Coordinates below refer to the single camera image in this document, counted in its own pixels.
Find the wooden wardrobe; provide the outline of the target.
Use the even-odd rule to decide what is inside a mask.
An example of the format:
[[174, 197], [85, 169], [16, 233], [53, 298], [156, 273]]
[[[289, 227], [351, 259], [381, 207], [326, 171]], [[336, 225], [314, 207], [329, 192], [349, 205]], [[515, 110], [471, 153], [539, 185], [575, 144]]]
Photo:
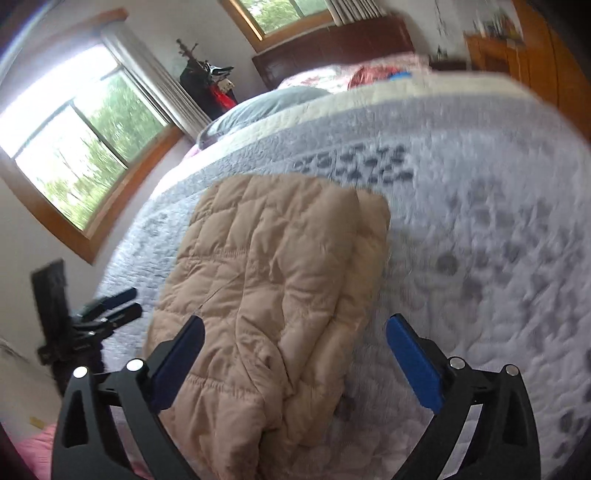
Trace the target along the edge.
[[564, 41], [526, 1], [513, 2], [527, 50], [530, 88], [590, 140], [590, 81]]

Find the beige quilted long coat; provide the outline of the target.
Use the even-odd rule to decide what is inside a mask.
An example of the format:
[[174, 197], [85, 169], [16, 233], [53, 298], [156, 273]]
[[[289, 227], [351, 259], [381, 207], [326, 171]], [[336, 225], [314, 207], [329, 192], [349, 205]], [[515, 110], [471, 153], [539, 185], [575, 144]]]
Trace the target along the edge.
[[143, 350], [191, 315], [205, 341], [162, 420], [219, 479], [252, 479], [318, 443], [388, 254], [384, 196], [303, 174], [236, 175], [201, 196]]

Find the beige curtain left window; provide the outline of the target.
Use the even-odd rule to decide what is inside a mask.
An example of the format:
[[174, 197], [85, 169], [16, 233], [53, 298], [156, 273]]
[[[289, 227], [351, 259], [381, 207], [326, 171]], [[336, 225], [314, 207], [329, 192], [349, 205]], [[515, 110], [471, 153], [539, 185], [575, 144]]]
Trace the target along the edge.
[[109, 23], [100, 32], [105, 46], [149, 93], [173, 123], [193, 141], [211, 123], [180, 83], [165, 69], [124, 21]]

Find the striped curtain back window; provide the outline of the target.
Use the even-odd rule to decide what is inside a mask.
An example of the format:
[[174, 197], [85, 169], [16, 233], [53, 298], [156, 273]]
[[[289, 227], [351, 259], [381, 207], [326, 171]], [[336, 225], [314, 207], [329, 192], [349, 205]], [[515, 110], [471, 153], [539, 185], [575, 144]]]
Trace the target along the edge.
[[325, 0], [335, 25], [384, 17], [387, 10], [375, 0]]

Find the grey patterned quilted bedspread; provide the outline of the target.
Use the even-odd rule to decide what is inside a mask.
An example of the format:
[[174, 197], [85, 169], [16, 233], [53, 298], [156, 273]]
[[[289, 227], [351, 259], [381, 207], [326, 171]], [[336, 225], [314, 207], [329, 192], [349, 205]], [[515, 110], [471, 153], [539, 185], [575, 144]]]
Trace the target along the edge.
[[574, 458], [590, 430], [590, 148], [554, 108], [498, 75], [418, 76], [328, 95], [192, 150], [106, 268], [99, 293], [133, 286], [144, 307], [105, 343], [107, 367], [141, 351], [206, 188], [290, 172], [382, 194], [389, 254], [328, 432], [266, 476], [394, 476], [430, 419], [386, 344], [386, 321], [401, 313], [476, 368], [515, 364], [542, 477], [588, 477]]

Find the small wooden frame window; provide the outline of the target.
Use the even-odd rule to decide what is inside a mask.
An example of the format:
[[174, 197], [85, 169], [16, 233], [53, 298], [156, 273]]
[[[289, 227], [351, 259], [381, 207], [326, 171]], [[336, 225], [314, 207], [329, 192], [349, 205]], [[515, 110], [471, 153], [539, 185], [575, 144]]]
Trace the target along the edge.
[[219, 4], [256, 53], [334, 22], [325, 1], [221, 0]]

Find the coat rack with clothes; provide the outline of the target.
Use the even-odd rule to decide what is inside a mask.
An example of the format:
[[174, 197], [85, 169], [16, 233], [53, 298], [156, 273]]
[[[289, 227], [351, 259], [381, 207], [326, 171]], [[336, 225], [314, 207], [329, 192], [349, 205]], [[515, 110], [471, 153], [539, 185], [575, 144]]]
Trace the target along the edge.
[[186, 66], [179, 76], [179, 83], [211, 120], [215, 120], [238, 104], [235, 85], [229, 76], [235, 67], [217, 67], [207, 60], [198, 60], [193, 55], [197, 48], [189, 49], [180, 39], [176, 40], [179, 55], [186, 60]]

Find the dark wooden headboard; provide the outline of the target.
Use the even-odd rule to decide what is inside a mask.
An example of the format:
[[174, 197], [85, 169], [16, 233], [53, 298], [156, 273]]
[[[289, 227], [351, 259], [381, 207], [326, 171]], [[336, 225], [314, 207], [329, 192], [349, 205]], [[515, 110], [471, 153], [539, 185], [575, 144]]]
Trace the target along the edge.
[[414, 51], [404, 18], [396, 14], [318, 28], [256, 54], [252, 63], [266, 88], [273, 90], [304, 71]]

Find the large wooden frame window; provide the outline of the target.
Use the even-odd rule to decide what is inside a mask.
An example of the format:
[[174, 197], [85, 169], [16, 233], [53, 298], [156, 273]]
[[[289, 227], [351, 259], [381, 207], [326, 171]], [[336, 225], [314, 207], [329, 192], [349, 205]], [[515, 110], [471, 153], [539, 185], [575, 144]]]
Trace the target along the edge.
[[1, 178], [59, 242], [93, 264], [129, 202], [183, 131], [106, 39], [111, 7], [27, 32], [1, 84]]

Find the wooden desk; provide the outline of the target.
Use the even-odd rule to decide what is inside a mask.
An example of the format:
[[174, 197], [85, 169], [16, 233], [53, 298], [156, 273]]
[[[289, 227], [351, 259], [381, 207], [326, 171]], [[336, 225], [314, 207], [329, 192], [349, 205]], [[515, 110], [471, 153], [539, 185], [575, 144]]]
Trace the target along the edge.
[[473, 70], [505, 74], [530, 86], [527, 49], [513, 40], [464, 34]]

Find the red patterned cloth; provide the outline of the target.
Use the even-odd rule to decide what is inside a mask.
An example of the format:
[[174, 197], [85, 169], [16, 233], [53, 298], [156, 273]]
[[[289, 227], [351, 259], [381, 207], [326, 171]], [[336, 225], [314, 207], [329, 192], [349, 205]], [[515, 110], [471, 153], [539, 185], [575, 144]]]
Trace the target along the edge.
[[394, 66], [363, 66], [349, 80], [348, 89], [372, 85], [377, 82], [411, 78], [412, 73]]

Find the grey pillow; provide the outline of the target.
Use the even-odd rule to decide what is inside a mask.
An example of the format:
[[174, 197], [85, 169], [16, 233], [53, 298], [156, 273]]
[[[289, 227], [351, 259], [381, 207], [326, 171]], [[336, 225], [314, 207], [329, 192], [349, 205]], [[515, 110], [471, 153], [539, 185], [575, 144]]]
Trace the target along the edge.
[[266, 119], [280, 111], [329, 95], [329, 91], [310, 86], [288, 87], [266, 92], [232, 107], [213, 120], [198, 136], [200, 150], [207, 149], [224, 135]]

